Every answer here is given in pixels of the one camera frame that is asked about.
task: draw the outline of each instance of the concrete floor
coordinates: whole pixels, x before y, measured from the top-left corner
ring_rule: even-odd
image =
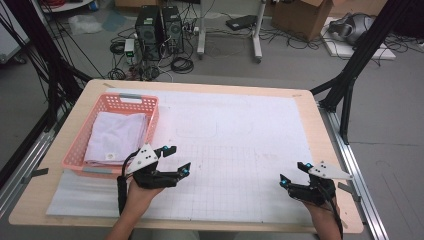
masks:
[[[67,14],[81,13],[88,12],[80,9]],[[123,17],[123,13],[107,9],[90,14],[99,22],[115,21],[109,30],[75,36],[75,41],[104,75],[111,68],[109,40],[117,32],[134,26],[135,19],[128,17],[131,14]],[[271,28],[269,19],[264,20],[264,28]],[[300,50],[287,46],[286,40],[276,37],[272,42],[261,41],[263,59],[257,64],[252,57],[250,39],[208,35],[203,60],[195,54],[192,56],[194,70],[188,75],[170,74],[173,81],[179,83],[312,89],[337,76],[346,64],[344,60],[330,57],[324,46]],[[65,41],[77,68],[98,77],[70,39]],[[395,55],[395,61],[382,61],[381,66],[368,63],[359,76],[353,94],[349,140],[389,238],[418,240],[424,234],[421,207],[424,190],[419,187],[424,182],[421,174],[424,167],[423,54],[408,50],[395,52]],[[171,78],[162,74],[157,81],[169,82]],[[316,100],[324,96],[319,94]],[[0,65],[0,99],[2,167],[47,104],[29,63]],[[10,209],[0,219],[1,239],[101,239],[109,230],[12,226],[7,221],[9,213]],[[145,234],[148,235],[146,230],[136,230],[134,239],[144,239]],[[202,240],[231,239],[234,233],[201,232],[200,236]],[[314,239],[314,236],[270,233],[260,235],[260,239]],[[371,237],[365,230],[362,234],[346,235],[345,239]]]

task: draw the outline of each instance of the hand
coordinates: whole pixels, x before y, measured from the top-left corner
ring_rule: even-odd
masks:
[[[113,225],[112,231],[106,239],[125,239],[130,236],[134,226],[149,208],[153,198],[162,192],[160,189],[144,189],[137,186],[137,183],[132,180],[128,189],[127,202],[118,221]]]
[[[337,213],[340,214],[340,208],[337,205],[337,199],[333,198],[334,205],[336,206]],[[317,230],[318,236],[321,240],[340,240],[339,227],[337,226],[333,212],[330,208],[323,204],[316,206],[313,203],[303,202],[312,217],[312,223]]]

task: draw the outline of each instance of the pink plastic basket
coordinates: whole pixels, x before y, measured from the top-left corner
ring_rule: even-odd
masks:
[[[79,130],[71,147],[62,160],[62,166],[73,170],[80,176],[112,178],[121,174],[122,166],[91,166],[85,163],[84,155],[90,140],[94,121],[99,112],[120,114],[145,113],[148,117],[148,127],[144,143],[151,142],[159,120],[158,98],[154,96],[141,96],[123,93],[104,93],[91,109],[84,125]]]

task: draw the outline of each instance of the black pole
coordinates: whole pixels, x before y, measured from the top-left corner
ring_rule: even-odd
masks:
[[[343,99],[340,135],[345,144],[349,144],[347,134],[355,81],[413,1],[388,0],[342,72],[336,78],[311,90],[316,95],[330,89],[327,96],[320,101],[320,106],[330,112],[335,112]]]

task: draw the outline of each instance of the white cloth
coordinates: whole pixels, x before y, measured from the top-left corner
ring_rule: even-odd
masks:
[[[147,127],[144,113],[131,115],[99,112],[85,152],[84,161],[92,165],[118,165],[143,141]]]

